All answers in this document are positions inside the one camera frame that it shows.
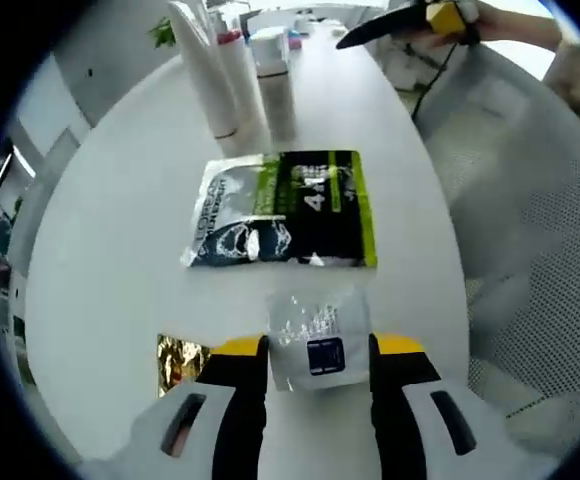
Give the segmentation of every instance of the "white chair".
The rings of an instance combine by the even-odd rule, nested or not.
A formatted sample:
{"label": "white chair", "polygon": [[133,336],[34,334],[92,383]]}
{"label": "white chair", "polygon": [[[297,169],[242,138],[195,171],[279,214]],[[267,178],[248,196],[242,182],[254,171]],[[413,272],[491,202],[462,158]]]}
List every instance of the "white chair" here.
{"label": "white chair", "polygon": [[580,120],[487,47],[455,55],[417,123],[461,252],[470,387],[563,456],[580,438]]}

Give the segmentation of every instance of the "black cable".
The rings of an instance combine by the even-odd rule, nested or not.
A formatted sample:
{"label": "black cable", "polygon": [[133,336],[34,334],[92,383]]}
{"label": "black cable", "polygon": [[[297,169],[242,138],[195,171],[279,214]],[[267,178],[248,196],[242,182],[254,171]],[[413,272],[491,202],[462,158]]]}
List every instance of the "black cable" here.
{"label": "black cable", "polygon": [[450,48],[448,55],[446,55],[446,58],[443,60],[443,63],[439,67],[439,70],[437,71],[436,75],[430,81],[430,83],[428,83],[428,85],[426,85],[426,88],[424,88],[423,92],[421,92],[421,95],[419,96],[419,99],[417,100],[417,104],[414,106],[414,110],[412,111],[411,117],[412,117],[413,122],[417,118],[417,113],[419,113],[419,109],[421,108],[421,103],[423,102],[423,98],[427,95],[427,93],[430,91],[430,89],[434,86],[435,82],[437,80],[439,80],[439,77],[441,76],[441,74],[443,72],[445,72],[445,70],[448,66],[448,62],[450,61],[450,57],[452,57],[452,54],[454,53],[455,48],[457,48],[457,45],[459,45],[459,44],[455,43],[454,45],[452,45],[452,48]]}

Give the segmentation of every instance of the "white table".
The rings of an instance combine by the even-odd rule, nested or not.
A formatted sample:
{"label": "white table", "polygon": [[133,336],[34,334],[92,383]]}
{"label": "white table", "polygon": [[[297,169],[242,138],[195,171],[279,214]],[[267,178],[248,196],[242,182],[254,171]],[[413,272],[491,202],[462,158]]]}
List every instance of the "white table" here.
{"label": "white table", "polygon": [[[294,56],[292,83],[297,134],[279,147],[361,152],[378,269],[184,268],[179,259],[191,239],[205,163],[223,154],[185,66],[170,61],[88,136],[34,247],[26,297],[30,365],[85,458],[120,448],[134,417],[155,400],[158,333],[217,345],[265,331],[264,298],[281,289],[365,284],[375,330],[420,339],[442,375],[466,381],[459,253],[406,109],[366,50],[335,51],[329,31]],[[246,149],[263,148],[249,142]],[[260,478],[380,478],[369,407],[366,384],[313,396],[271,391]]]}

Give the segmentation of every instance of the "white cylindrical bottle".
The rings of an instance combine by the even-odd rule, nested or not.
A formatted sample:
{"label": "white cylindrical bottle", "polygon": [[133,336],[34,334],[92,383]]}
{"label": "white cylindrical bottle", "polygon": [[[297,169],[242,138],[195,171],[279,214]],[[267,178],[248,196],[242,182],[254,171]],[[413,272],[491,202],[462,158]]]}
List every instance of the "white cylindrical bottle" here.
{"label": "white cylindrical bottle", "polygon": [[260,95],[277,149],[296,136],[294,98],[288,74],[288,40],[283,27],[269,27],[250,37]]}
{"label": "white cylindrical bottle", "polygon": [[206,19],[197,19],[188,5],[170,2],[168,7],[181,57],[187,63],[213,136],[234,135],[238,128],[237,108],[225,68],[218,58],[214,32],[205,30]]}
{"label": "white cylindrical bottle", "polygon": [[219,58],[232,88],[239,122],[246,122],[256,113],[260,96],[252,53],[241,30],[230,29],[220,12],[212,12],[210,18],[217,34]]}

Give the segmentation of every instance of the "white packet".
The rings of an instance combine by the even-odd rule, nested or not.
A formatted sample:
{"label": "white packet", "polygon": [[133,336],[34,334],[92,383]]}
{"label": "white packet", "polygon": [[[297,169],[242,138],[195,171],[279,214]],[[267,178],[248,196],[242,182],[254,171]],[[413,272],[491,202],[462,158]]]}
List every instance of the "white packet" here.
{"label": "white packet", "polygon": [[270,296],[270,366],[277,390],[317,390],[368,381],[370,333],[368,303],[359,288]]}

